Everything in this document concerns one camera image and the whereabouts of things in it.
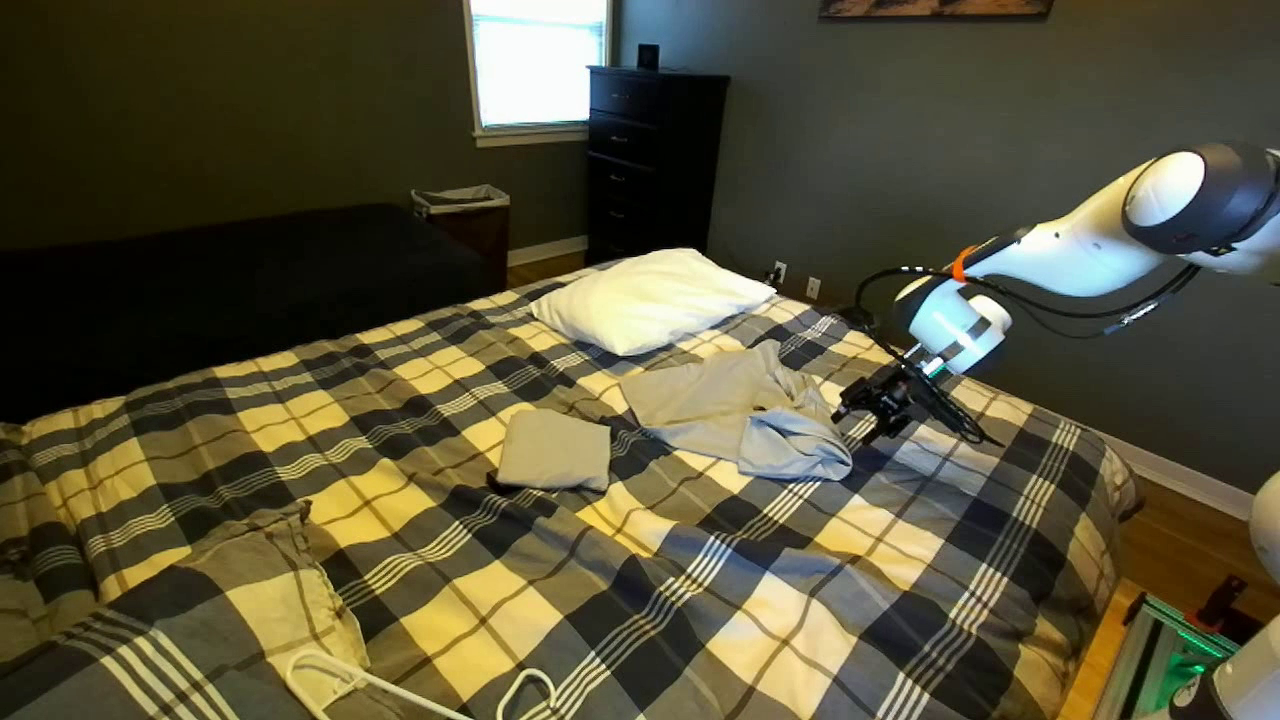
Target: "fabric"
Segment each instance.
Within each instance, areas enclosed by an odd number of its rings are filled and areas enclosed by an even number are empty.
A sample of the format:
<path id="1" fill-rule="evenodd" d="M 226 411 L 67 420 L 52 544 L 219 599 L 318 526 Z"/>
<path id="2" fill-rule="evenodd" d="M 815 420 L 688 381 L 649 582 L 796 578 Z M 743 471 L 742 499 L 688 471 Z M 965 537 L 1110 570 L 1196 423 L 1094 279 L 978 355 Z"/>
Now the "fabric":
<path id="1" fill-rule="evenodd" d="M 625 375 L 641 427 L 767 479 L 845 479 L 852 454 L 830 401 L 776 360 L 776 338 L 706 363 Z"/>
<path id="2" fill-rule="evenodd" d="M 0 670 L 0 716 L 310 716 L 354 691 L 298 675 L 301 650 L 369 663 L 304 511 L 261 511 L 20 657 Z"/>
<path id="3" fill-rule="evenodd" d="M 563 411 L 511 417 L 499 485 L 520 486 L 603 486 L 610 485 L 610 427 Z"/>
<path id="4" fill-rule="evenodd" d="M 20 427 L 0 423 L 0 663 L 97 608 L 84 553 L 52 506 Z"/>
<path id="5" fill-rule="evenodd" d="M 593 271 L 534 305 L 556 333 L 613 355 L 644 355 L 776 296 L 697 246 L 660 246 Z"/>
<path id="6" fill-rule="evenodd" d="M 556 287 L 65 406 L 15 427 L 11 454 L 117 612 L 193 576 L 183 559 L 219 526 L 310 499 L 310 555 L 360 625 L 369 670 L 469 716 L 497 716 L 528 670 L 563 716 L 1055 711 L 1115 582 L 1110 485 L 1124 464 L 1095 431 L 959 382 L 1005 447 L 920 423 L 862 447 L 842 485 L 753 479 L 649 435 L 622 381 L 776 338 L 833 401 L 883 363 L 870 335 L 776 296 L 625 360 L 528 314 Z M 490 491 L 528 406 L 610 423 L 610 491 Z M 265 593 L 254 576 L 199 587 L 226 605 Z M 127 615 L 203 646 L 195 626 Z M 31 663 L 0 675 L 49 689 Z M 15 716 L 42 704 L 0 696 Z"/>

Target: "wall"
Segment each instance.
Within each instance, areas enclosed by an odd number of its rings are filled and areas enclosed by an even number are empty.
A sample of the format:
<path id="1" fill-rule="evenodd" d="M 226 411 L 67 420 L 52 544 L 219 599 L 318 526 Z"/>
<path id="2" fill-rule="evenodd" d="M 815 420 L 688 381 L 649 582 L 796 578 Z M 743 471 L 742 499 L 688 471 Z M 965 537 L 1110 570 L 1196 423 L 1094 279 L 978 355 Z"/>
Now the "wall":
<path id="1" fill-rule="evenodd" d="M 582 147 L 473 147 L 457 0 L 5 0 L 0 246 L 503 183 L 585 226 Z"/>
<path id="2" fill-rule="evenodd" d="M 1277 0 L 1055 0 L 1042 24 L 830 24 L 822 0 L 630 0 L 625 48 L 729 70 L 718 250 L 845 291 L 1061 216 L 1122 166 L 1213 135 L 1280 144 Z M 1209 274 L 1113 338 L 1038 325 L 995 382 L 1256 486 L 1280 469 L 1280 291 Z"/>

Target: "folded towel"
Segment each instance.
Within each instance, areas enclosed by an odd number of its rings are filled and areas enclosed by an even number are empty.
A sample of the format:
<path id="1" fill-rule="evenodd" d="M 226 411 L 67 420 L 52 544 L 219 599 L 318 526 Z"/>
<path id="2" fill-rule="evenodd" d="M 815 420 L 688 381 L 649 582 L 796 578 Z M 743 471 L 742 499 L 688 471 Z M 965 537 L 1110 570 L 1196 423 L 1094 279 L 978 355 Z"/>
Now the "folded towel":
<path id="1" fill-rule="evenodd" d="M 610 486 L 610 427 L 534 406 L 511 417 L 499 485 L 520 486 Z"/>
<path id="2" fill-rule="evenodd" d="M 641 427 L 767 479 L 845 479 L 852 454 L 815 382 L 776 345 L 622 381 Z"/>

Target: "picture frame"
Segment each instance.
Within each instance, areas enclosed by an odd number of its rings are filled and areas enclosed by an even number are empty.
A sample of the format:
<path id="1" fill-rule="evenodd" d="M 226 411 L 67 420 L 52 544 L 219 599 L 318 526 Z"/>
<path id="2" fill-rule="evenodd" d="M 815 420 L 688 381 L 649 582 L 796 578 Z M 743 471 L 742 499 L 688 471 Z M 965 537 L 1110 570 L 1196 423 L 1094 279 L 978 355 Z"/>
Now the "picture frame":
<path id="1" fill-rule="evenodd" d="M 822 0 L 825 18 L 1043 18 L 1053 0 Z"/>

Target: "checkered bedspread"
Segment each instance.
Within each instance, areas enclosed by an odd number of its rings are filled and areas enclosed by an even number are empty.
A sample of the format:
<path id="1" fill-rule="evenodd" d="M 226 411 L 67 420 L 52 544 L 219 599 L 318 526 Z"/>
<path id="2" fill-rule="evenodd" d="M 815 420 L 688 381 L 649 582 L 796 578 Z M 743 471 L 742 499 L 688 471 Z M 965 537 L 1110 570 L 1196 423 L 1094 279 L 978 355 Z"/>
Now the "checkered bedspread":
<path id="1" fill-rule="evenodd" d="M 547 287 L 5 427 L 0 605 L 58 615 L 93 587 L 100 608 L 42 625 L 62 638 L 0 670 L 0 716 L 62 709 L 97 689 L 84 670 L 159 716 L 254 709 L 258 689 L 282 699 L 275 682 L 318 704 L 282 670 L 291 638 L 273 636 L 273 593 L 258 595 L 298 565 L 247 559 L 193 582 L 203 544 L 298 504 L 301 553 L 360 626 L 354 658 L 469 716 L 1055 711 L 1115 582 L 1110 486 L 1124 464 L 1095 431 L 959 382 L 1005 447 L 912 427 L 856 447 L 842 485 L 753 479 L 644 435 L 617 381 L 776 338 L 837 401 L 883 360 L 873 338 L 767 299 L 667 350 L 613 360 L 528 314 Z M 490 477 L 526 406 L 610 423 L 610 491 L 497 491 Z M 159 638 L 113 638 L 104 615 Z M 208 650 L 219 626 L 247 626 L 261 646 Z M 195 691 L 156 699 L 127 670 L 148 650 Z"/>

